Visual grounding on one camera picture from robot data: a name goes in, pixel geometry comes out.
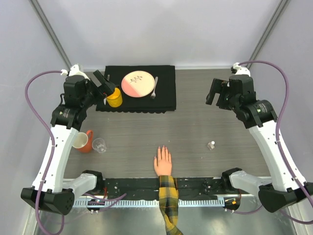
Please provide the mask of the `mannequin hand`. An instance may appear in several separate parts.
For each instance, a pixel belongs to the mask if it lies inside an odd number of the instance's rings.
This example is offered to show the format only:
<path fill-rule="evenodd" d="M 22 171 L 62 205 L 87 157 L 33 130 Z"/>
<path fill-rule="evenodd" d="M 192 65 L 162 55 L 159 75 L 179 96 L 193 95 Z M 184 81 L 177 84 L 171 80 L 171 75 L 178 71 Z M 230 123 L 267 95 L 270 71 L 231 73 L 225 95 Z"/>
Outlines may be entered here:
<path fill-rule="evenodd" d="M 154 157 L 154 170 L 157 176 L 172 175 L 172 156 L 166 146 L 158 147 Z"/>

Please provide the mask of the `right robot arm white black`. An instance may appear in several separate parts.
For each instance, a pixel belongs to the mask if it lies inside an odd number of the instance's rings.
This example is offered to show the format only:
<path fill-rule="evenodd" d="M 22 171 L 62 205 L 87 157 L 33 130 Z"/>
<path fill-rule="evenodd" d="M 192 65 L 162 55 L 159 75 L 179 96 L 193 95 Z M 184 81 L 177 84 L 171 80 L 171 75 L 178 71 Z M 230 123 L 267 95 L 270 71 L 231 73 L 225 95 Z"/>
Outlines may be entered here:
<path fill-rule="evenodd" d="M 236 189 L 257 196 L 268 212 L 276 212 L 313 194 L 308 182 L 295 165 L 278 127 L 278 117 L 267 100 L 257 100 L 253 79 L 234 75 L 229 80 L 213 79 L 206 104 L 219 94 L 217 106 L 233 111 L 259 146 L 271 179 L 265 180 L 233 168 L 222 173 L 221 188 L 226 193 Z"/>

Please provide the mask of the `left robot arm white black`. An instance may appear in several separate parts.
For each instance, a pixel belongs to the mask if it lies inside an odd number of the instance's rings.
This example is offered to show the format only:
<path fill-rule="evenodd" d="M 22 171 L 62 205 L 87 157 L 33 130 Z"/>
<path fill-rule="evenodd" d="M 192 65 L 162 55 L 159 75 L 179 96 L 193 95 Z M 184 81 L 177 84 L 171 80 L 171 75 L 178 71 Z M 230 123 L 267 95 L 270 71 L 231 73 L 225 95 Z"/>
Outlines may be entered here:
<path fill-rule="evenodd" d="M 64 179 L 68 157 L 78 136 L 87 110 L 104 99 L 104 91 L 112 83 L 96 71 L 101 83 L 97 86 L 74 65 L 70 71 L 59 72 L 66 76 L 61 102 L 52 112 L 51 126 L 46 126 L 50 135 L 41 168 L 29 188 L 23 188 L 21 199 L 32 208 L 60 215 L 67 215 L 77 198 L 87 192 L 100 195 L 104 189 L 101 172 L 85 170 L 71 181 Z"/>

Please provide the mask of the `glitter nail polish bottle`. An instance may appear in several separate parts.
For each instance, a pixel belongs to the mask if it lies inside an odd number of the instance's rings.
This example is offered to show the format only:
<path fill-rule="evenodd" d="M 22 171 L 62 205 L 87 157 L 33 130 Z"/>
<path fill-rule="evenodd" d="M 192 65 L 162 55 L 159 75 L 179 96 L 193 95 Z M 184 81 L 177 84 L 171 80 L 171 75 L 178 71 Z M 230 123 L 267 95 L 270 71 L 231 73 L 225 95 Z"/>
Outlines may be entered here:
<path fill-rule="evenodd" d="M 215 142 L 214 141 L 211 141 L 207 144 L 207 147 L 209 150 L 213 150 L 215 148 Z"/>

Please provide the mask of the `yellow plaid sleeve forearm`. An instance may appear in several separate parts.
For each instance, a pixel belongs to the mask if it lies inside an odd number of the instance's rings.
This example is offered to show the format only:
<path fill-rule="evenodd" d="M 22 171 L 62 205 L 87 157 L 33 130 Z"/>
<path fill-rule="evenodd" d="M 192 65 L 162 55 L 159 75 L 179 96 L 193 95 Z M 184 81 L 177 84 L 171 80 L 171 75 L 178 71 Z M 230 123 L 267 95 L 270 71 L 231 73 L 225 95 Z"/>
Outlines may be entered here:
<path fill-rule="evenodd" d="M 177 227 L 179 191 L 172 176 L 159 176 L 159 208 L 165 222 L 167 235 L 182 235 Z"/>

